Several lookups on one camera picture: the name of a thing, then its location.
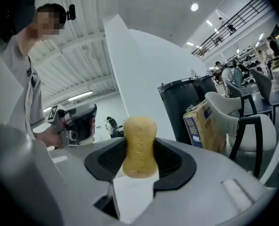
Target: white chair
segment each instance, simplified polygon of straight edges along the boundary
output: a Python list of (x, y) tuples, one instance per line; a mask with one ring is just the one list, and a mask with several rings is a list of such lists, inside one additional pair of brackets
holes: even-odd
[[(208, 92), (205, 98), (214, 114), (218, 130), (229, 135), (230, 145), (233, 147), (230, 159), (236, 158), (238, 150), (256, 152), (254, 176), (258, 177), (263, 150), (274, 149), (277, 142), (276, 130), (270, 118), (264, 114), (257, 114), (250, 94), (226, 98), (216, 92)], [(243, 117), (245, 99), (251, 103), (254, 113), (248, 117)], [(240, 110), (240, 118), (229, 115), (238, 110)]]
[(271, 158), (270, 164), (268, 165), (268, 167), (266, 168), (266, 171), (260, 178), (260, 182), (262, 182), (263, 184), (265, 184), (267, 182), (267, 180), (273, 174), (274, 170), (277, 168), (278, 163), (279, 163), (279, 142), (278, 142), (276, 150)]

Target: black trash bin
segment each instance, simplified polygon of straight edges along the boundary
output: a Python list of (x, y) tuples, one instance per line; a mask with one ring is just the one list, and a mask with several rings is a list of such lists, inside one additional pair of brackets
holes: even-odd
[(207, 92), (217, 92), (212, 78), (209, 75), (195, 79), (193, 85), (201, 102), (205, 100), (205, 94)]
[(183, 115), (190, 106), (196, 106), (200, 99), (192, 84), (193, 78), (174, 81), (158, 88), (167, 110), (176, 141), (191, 145), (191, 140), (183, 121)]

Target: gray t-shirt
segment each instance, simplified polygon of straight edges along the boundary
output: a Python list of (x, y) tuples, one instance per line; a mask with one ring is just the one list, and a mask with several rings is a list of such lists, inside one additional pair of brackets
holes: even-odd
[[(10, 39), (1, 54), (5, 64), (23, 87), (23, 92), (10, 117), (9, 125), (33, 137), (30, 128), (33, 129), (45, 122), (41, 101), (41, 81), (34, 69), (32, 69), (32, 75), (27, 75), (30, 62), (28, 57), (21, 53), (16, 36)], [(36, 84), (31, 85), (29, 93), (27, 93), (32, 76), (36, 78)]]

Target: railing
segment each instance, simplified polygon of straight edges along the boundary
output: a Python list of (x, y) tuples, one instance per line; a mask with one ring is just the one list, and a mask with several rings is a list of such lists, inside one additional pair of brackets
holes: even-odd
[(269, 4), (265, 0), (251, 0), (229, 21), (223, 24), (218, 31), (214, 32), (206, 41), (204, 41), (199, 48), (195, 49), (192, 54), (197, 58), (202, 58), (268, 6)]

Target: person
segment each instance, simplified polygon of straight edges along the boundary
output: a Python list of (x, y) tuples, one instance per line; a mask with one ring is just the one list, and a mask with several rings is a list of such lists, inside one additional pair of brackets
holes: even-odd
[(215, 63), (216, 67), (220, 68), (221, 67), (221, 63), (219, 61), (216, 61)]
[[(33, 133), (35, 127), (45, 122), (45, 117), (41, 101), (41, 81), (37, 72), (31, 68), (28, 54), (38, 41), (58, 33), (65, 21), (66, 11), (61, 5), (45, 4), (35, 11), (31, 24), (0, 48), (3, 61), (23, 88), (8, 124), (26, 132), (32, 139), (43, 141), (46, 147), (59, 147), (61, 140), (53, 126), (42, 133)], [(64, 118), (60, 119), (60, 124), (65, 127)]]
[(213, 81), (213, 84), (216, 84), (216, 80), (215, 80), (215, 71), (214, 71), (214, 70), (211, 70), (210, 76), (211, 76), (211, 79), (212, 79), (212, 81)]
[(231, 25), (231, 24), (226, 23), (225, 20), (222, 17), (220, 17), (219, 20), (221, 21), (221, 26), (225, 25), (230, 30), (231, 33), (234, 33), (236, 31), (234, 26)]
[(222, 82), (222, 77), (221, 77), (222, 73), (216, 73), (215, 74), (215, 81), (217, 82), (217, 84), (219, 84), (220, 82)]
[(264, 75), (268, 76), (267, 64), (266, 64), (267, 54), (262, 50), (259, 50), (258, 54), (259, 54), (259, 58), (260, 58), (260, 65), (261, 65), (262, 71), (263, 71)]
[(270, 43), (270, 48), (272, 49), (274, 56), (279, 56), (279, 47), (277, 43), (271, 37), (268, 37), (267, 41)]

